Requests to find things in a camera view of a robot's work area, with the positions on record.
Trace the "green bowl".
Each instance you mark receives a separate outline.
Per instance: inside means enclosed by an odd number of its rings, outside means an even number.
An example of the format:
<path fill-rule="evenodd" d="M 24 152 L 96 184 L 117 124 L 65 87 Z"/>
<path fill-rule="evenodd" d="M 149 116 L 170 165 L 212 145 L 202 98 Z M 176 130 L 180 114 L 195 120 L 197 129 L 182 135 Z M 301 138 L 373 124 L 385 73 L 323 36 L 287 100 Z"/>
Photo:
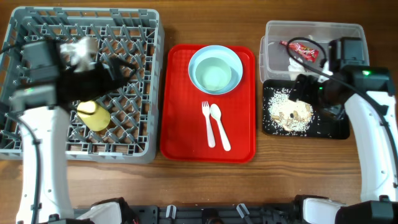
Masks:
<path fill-rule="evenodd" d="M 223 59 L 217 57 L 203 59 L 198 63 L 194 72 L 197 82 L 206 91 L 223 89 L 232 77 L 230 66 Z"/>

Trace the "yellow plastic cup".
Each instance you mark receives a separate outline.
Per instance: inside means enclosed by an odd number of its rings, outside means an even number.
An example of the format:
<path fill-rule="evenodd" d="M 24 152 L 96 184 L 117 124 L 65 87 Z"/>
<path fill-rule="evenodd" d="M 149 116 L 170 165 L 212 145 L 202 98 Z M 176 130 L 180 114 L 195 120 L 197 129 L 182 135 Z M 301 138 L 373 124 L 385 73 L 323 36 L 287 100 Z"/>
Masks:
<path fill-rule="evenodd" d="M 80 102 L 77 114 L 92 131 L 104 130 L 111 121 L 110 113 L 95 101 Z"/>

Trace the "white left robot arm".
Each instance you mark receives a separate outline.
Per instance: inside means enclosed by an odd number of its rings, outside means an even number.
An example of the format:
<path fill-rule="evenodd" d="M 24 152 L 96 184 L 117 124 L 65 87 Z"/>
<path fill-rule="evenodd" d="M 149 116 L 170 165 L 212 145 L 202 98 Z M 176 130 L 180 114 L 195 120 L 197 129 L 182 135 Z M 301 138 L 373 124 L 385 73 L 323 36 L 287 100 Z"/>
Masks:
<path fill-rule="evenodd" d="M 123 198 L 95 203 L 76 216 L 67 183 L 65 143 L 74 101 L 89 101 L 121 88 L 132 64 L 114 57 L 94 62 L 94 39 L 75 43 L 36 40 L 21 44 L 31 82 L 16 88 L 5 117 L 19 125 L 23 181 L 17 223 L 132 223 L 134 212 Z"/>

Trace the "red snack wrapper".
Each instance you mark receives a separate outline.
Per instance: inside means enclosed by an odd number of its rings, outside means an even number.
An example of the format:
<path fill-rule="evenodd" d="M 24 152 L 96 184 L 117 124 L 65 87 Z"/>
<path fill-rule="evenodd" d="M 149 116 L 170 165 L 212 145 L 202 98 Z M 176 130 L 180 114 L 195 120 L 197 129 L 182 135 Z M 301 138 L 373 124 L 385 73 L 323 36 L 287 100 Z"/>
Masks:
<path fill-rule="evenodd" d="M 293 52 L 299 54 L 302 58 L 304 58 L 309 62 L 316 62 L 318 58 L 319 50 L 307 47 L 306 45 L 303 45 L 301 43 L 292 42 L 288 44 L 287 41 L 281 40 L 279 44 L 283 46 L 289 46 L 289 50 L 287 50 L 288 54 L 292 50 Z"/>

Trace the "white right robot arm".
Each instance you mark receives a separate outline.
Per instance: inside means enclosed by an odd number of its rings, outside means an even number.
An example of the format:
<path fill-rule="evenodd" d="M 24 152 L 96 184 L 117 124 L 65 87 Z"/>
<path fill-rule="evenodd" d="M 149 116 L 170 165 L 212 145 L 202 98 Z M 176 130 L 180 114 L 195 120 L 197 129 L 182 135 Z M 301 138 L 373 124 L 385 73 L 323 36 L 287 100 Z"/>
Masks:
<path fill-rule="evenodd" d="M 298 195 L 295 220 L 302 223 L 397 223 L 396 89 L 389 70 L 370 67 L 360 38 L 332 40 L 320 68 L 303 67 L 290 91 L 333 118 L 351 122 L 361 166 L 361 201 L 343 205 L 325 197 Z"/>

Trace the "white tissue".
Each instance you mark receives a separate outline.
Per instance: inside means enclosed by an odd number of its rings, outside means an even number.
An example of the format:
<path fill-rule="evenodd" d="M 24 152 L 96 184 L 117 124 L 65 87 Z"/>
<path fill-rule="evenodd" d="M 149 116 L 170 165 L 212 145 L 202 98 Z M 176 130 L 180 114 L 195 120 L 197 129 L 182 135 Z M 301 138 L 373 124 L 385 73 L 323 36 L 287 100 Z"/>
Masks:
<path fill-rule="evenodd" d="M 288 71 L 290 72 L 305 72 L 305 68 L 303 65 L 296 61 L 296 58 L 289 58 L 289 66 Z"/>

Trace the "rice and food scraps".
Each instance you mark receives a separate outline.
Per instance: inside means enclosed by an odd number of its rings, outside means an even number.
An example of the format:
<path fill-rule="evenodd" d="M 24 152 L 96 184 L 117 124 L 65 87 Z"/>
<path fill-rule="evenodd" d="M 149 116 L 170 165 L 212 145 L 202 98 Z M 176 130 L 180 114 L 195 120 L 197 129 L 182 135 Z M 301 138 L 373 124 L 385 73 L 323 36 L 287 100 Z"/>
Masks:
<path fill-rule="evenodd" d="M 273 94 L 267 103 L 267 112 L 271 123 L 287 132 L 305 132 L 313 119 L 313 107 L 304 101 L 289 99 L 289 90 L 273 88 Z"/>

